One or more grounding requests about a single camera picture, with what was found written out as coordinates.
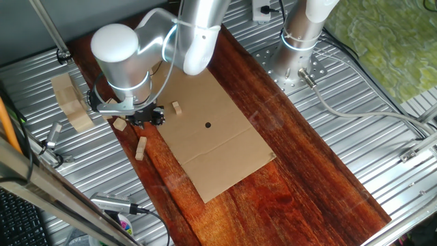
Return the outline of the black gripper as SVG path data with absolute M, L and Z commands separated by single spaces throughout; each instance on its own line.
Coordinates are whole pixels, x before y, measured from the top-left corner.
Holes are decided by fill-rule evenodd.
M 140 129 L 143 129 L 143 122 L 153 122 L 155 126 L 162 125 L 165 122 L 164 107 L 150 105 L 142 110 L 136 111 L 134 115 L 129 115 L 128 122 Z

